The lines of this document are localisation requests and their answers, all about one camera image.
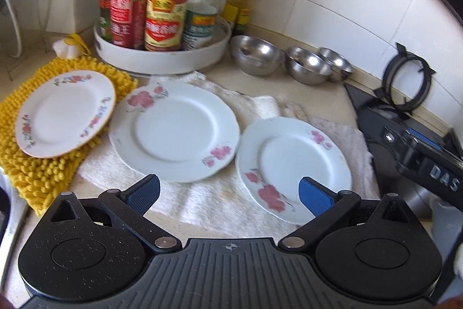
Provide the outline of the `large white floral plate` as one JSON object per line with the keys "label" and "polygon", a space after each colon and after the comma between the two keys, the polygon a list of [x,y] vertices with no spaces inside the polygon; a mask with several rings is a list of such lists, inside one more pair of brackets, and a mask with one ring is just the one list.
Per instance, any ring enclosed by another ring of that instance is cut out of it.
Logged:
{"label": "large white floral plate", "polygon": [[232,109],[205,89],[155,82],[133,90],[115,109],[109,139],[132,170],[191,183],[225,168],[240,128]]}

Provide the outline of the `white round turntable tray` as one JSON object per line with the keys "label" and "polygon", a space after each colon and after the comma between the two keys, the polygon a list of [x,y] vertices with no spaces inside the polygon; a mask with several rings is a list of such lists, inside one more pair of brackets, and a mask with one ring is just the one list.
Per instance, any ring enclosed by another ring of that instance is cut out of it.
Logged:
{"label": "white round turntable tray", "polygon": [[99,57],[111,66],[140,75],[171,75],[187,74],[218,63],[225,54],[232,30],[223,18],[218,17],[208,46],[170,52],[131,50],[113,45],[100,36],[99,23],[94,23],[93,34]]}

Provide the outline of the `small gold-rimmed floral plate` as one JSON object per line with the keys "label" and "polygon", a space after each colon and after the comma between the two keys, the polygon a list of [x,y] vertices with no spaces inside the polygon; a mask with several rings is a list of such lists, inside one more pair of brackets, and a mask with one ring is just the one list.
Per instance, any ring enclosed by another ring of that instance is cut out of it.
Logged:
{"label": "small gold-rimmed floral plate", "polygon": [[96,71],[59,74],[34,90],[15,123],[19,148],[35,158],[55,158],[90,141],[109,120],[116,92]]}

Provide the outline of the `large steel bowl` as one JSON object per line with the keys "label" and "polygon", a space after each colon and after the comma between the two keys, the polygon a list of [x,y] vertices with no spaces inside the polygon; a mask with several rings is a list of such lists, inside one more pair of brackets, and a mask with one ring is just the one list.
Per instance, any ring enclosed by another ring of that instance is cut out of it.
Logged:
{"label": "large steel bowl", "polygon": [[283,62],[281,49],[264,39],[248,35],[233,37],[229,53],[240,71],[258,77],[272,74]]}

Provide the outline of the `black stove pot support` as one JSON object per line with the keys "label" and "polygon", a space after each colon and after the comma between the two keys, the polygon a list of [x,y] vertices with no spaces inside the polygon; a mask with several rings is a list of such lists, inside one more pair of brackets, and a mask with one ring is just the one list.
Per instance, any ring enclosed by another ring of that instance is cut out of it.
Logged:
{"label": "black stove pot support", "polygon": [[373,94],[399,114],[411,116],[424,107],[436,90],[436,71],[405,45],[390,45],[376,68],[379,84]]}

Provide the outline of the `glass pot lid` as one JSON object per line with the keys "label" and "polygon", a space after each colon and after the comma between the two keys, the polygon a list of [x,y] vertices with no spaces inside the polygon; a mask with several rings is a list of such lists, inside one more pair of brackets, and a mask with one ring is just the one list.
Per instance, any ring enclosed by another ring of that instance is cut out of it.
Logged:
{"label": "glass pot lid", "polygon": [[22,53],[20,28],[10,0],[1,0],[1,51],[13,58]]}

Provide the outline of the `yellow chenille mat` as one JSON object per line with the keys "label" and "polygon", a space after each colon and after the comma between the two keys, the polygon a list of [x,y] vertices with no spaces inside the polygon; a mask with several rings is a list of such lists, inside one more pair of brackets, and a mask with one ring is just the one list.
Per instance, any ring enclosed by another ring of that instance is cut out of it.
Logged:
{"label": "yellow chenille mat", "polygon": [[57,158],[28,157],[15,138],[18,112],[31,93],[52,77],[74,70],[94,70],[105,75],[115,86],[116,101],[120,102],[137,87],[138,80],[125,71],[101,63],[91,56],[74,60],[54,58],[37,69],[27,80],[1,101],[1,167],[12,186],[38,216],[42,216],[60,192],[66,191],[88,154],[102,141],[100,131],[75,151]]}

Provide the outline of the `black gas stove top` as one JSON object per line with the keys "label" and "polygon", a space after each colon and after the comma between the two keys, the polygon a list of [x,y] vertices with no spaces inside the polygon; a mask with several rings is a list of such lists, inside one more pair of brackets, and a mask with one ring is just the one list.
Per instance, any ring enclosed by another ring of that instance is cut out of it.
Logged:
{"label": "black gas stove top", "polygon": [[345,89],[373,155],[380,192],[397,193],[421,219],[431,217],[433,199],[461,210],[462,145],[455,132],[439,136],[354,85]]}

